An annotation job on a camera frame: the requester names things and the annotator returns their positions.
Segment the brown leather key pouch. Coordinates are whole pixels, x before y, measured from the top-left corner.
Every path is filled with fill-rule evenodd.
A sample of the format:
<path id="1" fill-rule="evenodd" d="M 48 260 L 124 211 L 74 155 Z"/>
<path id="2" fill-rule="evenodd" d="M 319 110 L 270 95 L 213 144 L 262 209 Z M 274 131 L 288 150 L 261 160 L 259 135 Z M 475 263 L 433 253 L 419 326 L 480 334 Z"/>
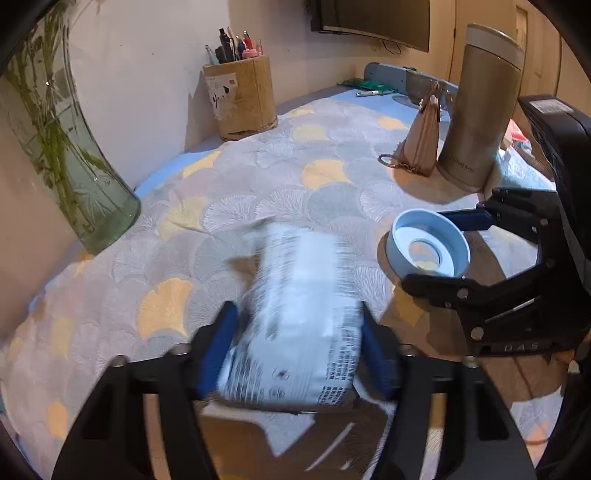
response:
<path id="1" fill-rule="evenodd" d="M 439 145 L 441 86 L 433 83 L 419 104 L 419 111 L 407 137 L 392 154 L 381 154 L 378 161 L 392 169 L 430 177 L 433 173 Z"/>

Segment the beige thermos tumbler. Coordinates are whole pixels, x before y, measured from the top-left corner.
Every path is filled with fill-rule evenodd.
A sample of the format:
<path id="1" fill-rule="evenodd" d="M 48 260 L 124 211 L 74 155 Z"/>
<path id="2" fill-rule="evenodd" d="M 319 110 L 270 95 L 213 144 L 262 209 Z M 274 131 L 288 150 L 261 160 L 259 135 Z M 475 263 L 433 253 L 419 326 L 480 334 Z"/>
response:
<path id="1" fill-rule="evenodd" d="M 505 33 L 471 23 L 451 123 L 438 159 L 442 176 L 481 191 L 493 169 L 520 90 L 524 52 Z"/>

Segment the grey round storage basket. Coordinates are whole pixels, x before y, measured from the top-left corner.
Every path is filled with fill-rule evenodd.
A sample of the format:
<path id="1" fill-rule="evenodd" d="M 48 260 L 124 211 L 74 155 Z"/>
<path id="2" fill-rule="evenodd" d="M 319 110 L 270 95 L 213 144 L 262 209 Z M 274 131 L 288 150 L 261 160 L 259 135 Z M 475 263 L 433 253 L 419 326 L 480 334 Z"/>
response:
<path id="1" fill-rule="evenodd" d="M 363 71 L 363 79 L 385 84 L 395 92 L 406 95 L 418 105 L 420 101 L 438 84 L 438 96 L 441 108 L 449 114 L 453 112 L 458 86 L 446 80 L 420 72 L 414 68 L 370 62 Z"/>

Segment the black television screen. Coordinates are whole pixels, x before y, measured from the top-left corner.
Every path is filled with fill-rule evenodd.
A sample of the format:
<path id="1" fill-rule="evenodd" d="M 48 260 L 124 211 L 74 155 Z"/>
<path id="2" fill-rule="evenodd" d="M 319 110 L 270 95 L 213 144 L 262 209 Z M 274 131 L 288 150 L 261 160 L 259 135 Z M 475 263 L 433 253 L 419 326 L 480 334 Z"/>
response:
<path id="1" fill-rule="evenodd" d="M 308 11 L 314 32 L 365 36 L 429 52 L 429 0 L 315 0 L 308 1 Z"/>

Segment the cork pen holder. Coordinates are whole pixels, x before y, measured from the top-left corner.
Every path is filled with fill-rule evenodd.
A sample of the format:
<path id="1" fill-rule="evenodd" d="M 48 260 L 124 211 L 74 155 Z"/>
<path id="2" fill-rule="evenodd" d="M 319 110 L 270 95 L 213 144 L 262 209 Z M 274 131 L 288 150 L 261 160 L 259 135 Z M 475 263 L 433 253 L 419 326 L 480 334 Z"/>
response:
<path id="1" fill-rule="evenodd" d="M 238 141 L 276 127 L 269 56 L 204 66 L 202 75 L 223 141 Z"/>

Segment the pens in holder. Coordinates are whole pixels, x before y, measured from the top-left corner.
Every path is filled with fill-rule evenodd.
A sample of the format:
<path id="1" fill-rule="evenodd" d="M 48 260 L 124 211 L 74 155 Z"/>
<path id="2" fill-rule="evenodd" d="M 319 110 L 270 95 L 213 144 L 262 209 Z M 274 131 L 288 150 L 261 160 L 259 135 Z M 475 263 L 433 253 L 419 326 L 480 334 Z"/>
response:
<path id="1" fill-rule="evenodd" d="M 205 51 L 212 66 L 263 57 L 262 41 L 253 42 L 246 30 L 239 36 L 233 34 L 230 27 L 221 28 L 218 31 L 218 38 L 219 45 L 215 49 L 205 45 Z"/>

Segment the glass vase with green plant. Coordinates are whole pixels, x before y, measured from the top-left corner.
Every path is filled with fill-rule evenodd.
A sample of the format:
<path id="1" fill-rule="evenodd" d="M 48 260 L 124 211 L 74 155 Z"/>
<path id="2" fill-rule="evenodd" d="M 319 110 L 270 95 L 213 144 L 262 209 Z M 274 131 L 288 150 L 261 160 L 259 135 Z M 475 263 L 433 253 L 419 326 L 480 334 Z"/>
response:
<path id="1" fill-rule="evenodd" d="M 98 254 L 137 220 L 141 204 L 106 160 L 82 112 L 70 61 L 75 1 L 50 1 L 1 73 L 1 110 L 84 248 Z"/>

